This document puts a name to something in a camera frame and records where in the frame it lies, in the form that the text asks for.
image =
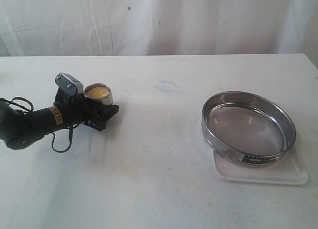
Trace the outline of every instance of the white table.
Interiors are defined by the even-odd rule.
[[[0,97],[51,106],[58,72],[107,83],[120,112],[103,132],[77,128],[65,154],[52,151],[51,136],[22,151],[1,143],[1,229],[318,227],[318,70],[305,55],[0,58]],[[309,183],[217,177],[201,108],[227,90],[289,114]],[[57,147],[67,136],[57,134]]]

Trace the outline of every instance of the small metal cup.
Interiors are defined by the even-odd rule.
[[[92,99],[90,97],[87,96],[87,92],[95,87],[103,87],[105,89],[107,89],[109,91],[109,94],[107,96],[105,96],[104,98],[101,99]],[[102,102],[104,105],[113,105],[114,101],[113,101],[113,95],[111,93],[111,90],[109,88],[109,86],[102,84],[102,83],[94,83],[92,85],[89,85],[85,88],[84,90],[84,96],[92,101],[100,101]]]

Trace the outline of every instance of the sieve label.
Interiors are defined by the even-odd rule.
[[[278,156],[272,157],[272,158],[266,158],[266,157],[254,157],[254,156],[248,156],[248,155],[242,155],[240,157],[241,162],[248,163],[248,164],[267,164],[275,162]]]
[[[49,107],[49,110],[53,113],[54,118],[55,118],[55,122],[57,125],[60,125],[63,123],[63,118],[62,118],[62,114],[59,111],[59,109],[55,106],[51,106]]]

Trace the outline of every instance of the yellow label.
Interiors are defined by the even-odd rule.
[[[59,109],[55,106],[51,106],[49,107],[49,110],[53,113],[54,118],[55,118],[55,122],[57,125],[60,125],[63,123],[63,117],[61,112],[59,111]]]

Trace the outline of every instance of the white curtain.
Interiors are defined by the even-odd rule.
[[[0,56],[305,53],[318,0],[0,0]]]

